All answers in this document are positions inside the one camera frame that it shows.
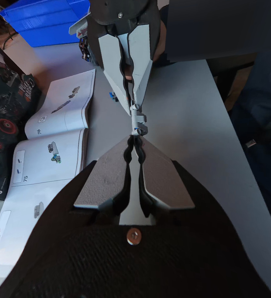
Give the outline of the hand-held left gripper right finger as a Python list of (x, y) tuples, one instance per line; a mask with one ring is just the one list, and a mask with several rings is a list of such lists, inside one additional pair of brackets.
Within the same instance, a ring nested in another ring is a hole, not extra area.
[(142, 136), (134, 138), (140, 164), (139, 199), (145, 217), (191, 210), (190, 197), (172, 160)]

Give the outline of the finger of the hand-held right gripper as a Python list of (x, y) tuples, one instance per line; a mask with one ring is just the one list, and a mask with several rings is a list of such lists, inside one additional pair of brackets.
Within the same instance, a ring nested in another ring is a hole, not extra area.
[(132, 64), (133, 101), (139, 107), (144, 101), (152, 68), (150, 57), (149, 25), (138, 25), (127, 37)]
[(128, 80), (131, 80), (131, 60), (127, 35), (104, 35), (99, 38), (104, 75), (118, 101), (131, 116)]

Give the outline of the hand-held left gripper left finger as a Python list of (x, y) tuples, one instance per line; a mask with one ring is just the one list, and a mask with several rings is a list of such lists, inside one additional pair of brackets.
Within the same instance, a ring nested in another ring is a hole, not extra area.
[(134, 137), (128, 136), (97, 161), (74, 207), (120, 215), (130, 201), (130, 162)]

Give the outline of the grey lego beam assembly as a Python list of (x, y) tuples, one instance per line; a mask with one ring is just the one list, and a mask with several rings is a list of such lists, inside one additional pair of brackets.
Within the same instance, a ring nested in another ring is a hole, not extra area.
[(146, 115), (140, 112), (138, 104), (134, 104), (130, 107), (131, 122), (132, 122), (132, 135), (144, 136), (148, 134), (148, 128), (145, 125), (147, 122)]

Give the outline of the partly built lego truck model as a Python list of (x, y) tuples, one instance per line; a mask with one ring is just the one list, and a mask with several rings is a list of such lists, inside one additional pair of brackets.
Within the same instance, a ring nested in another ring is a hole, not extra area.
[(75, 24), (70, 26), (69, 34), (74, 35), (76, 33), (77, 38), (79, 39), (79, 49), (82, 54), (82, 59), (87, 62), (92, 63), (93, 65), (98, 66), (95, 55), (93, 54), (89, 42), (88, 42), (88, 21), (87, 17), (90, 15), (90, 9), (88, 10), (87, 15), (83, 16)]

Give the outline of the lego instruction booklet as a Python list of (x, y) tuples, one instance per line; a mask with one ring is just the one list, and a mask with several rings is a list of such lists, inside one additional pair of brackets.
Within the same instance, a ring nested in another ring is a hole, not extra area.
[(46, 207), (85, 167), (95, 69), (51, 82), (25, 126), (0, 211), (0, 280), (13, 269)]

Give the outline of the dark lego set box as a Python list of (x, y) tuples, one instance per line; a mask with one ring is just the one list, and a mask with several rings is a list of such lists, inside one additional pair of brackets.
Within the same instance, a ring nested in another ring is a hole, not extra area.
[(25, 125), (36, 112), (41, 90), (0, 48), (0, 200), (5, 200), (16, 145), (26, 140)]

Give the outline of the person's right hand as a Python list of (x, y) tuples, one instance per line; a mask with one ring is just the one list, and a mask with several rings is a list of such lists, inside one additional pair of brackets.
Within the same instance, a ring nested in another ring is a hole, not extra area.
[(156, 47), (153, 62), (156, 62), (165, 51), (167, 29), (163, 21), (160, 21), (160, 37)]

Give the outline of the blue plastic bin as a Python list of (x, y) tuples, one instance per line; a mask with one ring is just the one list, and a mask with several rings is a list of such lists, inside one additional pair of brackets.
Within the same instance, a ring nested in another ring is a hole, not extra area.
[(89, 10), (88, 0), (20, 0), (0, 12), (31, 47), (78, 43), (69, 28)]

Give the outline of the person's dark-clothed body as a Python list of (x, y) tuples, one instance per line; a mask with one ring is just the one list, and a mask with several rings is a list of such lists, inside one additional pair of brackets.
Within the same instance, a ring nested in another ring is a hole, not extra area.
[(271, 201), (271, 51), (257, 55), (230, 119), (257, 184)]

